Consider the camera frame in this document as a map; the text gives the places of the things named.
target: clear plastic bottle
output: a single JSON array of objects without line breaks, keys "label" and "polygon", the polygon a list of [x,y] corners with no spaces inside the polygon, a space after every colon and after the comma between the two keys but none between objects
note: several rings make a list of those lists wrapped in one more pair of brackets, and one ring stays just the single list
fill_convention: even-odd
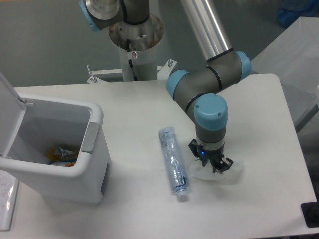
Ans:
[{"label": "clear plastic bottle", "polygon": [[187,201],[187,173],[177,144],[173,127],[159,130],[159,141],[164,156],[170,188],[177,198]]}]

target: clear plastic lid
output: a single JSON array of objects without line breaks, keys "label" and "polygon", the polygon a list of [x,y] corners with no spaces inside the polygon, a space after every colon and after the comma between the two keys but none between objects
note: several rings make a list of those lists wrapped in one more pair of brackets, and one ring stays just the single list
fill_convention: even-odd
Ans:
[{"label": "clear plastic lid", "polygon": [[0,155],[6,156],[20,127],[25,104],[19,94],[0,72]]}]

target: metal bracket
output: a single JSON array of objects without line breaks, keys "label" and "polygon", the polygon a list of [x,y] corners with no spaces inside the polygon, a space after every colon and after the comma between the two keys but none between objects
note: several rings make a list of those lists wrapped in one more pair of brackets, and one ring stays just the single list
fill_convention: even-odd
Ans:
[{"label": "metal bracket", "polygon": [[7,159],[11,159],[11,157],[4,157],[2,154],[0,154],[1,158],[7,158]]},{"label": "metal bracket", "polygon": [[[165,65],[158,66],[158,80],[167,80],[170,76],[172,70],[177,65],[177,62],[169,59]],[[99,82],[106,82],[100,78],[116,78],[121,77],[123,75],[122,69],[112,69],[112,70],[101,70],[101,71],[91,71],[90,66],[87,65],[88,73],[90,78],[87,80],[87,83],[99,83]]]}]

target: robotic arm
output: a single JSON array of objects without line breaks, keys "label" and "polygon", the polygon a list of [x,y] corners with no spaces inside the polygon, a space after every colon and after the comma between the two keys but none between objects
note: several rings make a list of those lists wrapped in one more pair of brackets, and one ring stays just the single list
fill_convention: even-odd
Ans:
[{"label": "robotic arm", "polygon": [[[210,161],[213,173],[223,173],[233,161],[225,158],[223,153],[227,103],[216,94],[246,78],[251,73],[251,62],[245,53],[234,52],[230,46],[211,0],[181,2],[207,67],[194,74],[186,70],[175,71],[167,80],[166,89],[195,124],[196,139],[189,144],[194,156],[200,159],[203,166]],[[152,30],[143,27],[151,18],[149,0],[82,0],[80,6],[93,30],[123,21],[128,26],[128,34],[122,40],[126,39],[124,43],[127,42],[128,46],[139,37],[151,37],[152,31],[161,30],[160,27],[153,27]],[[148,47],[142,45],[141,50],[145,49]]]},{"label": "robotic arm", "polygon": [[228,108],[216,95],[251,73],[251,62],[243,52],[234,52],[209,0],[182,0],[182,5],[206,58],[207,67],[195,74],[179,70],[171,74],[166,89],[194,122],[196,139],[189,144],[195,157],[213,173],[228,170],[233,161],[224,157]]}]

